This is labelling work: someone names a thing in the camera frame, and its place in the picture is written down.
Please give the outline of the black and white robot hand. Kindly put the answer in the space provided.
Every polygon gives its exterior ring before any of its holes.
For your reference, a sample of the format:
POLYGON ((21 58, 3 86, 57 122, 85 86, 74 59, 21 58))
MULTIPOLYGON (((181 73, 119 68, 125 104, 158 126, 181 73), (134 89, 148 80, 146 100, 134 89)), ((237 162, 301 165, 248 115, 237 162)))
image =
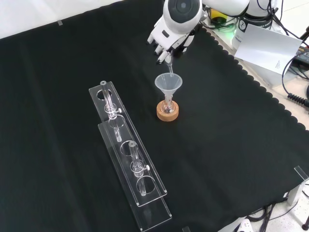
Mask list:
POLYGON ((201 28, 198 23, 189 33, 179 34, 167 27, 163 16, 155 23, 147 43, 154 44, 157 64, 171 63, 172 58, 180 58, 192 43, 195 34, 201 28))

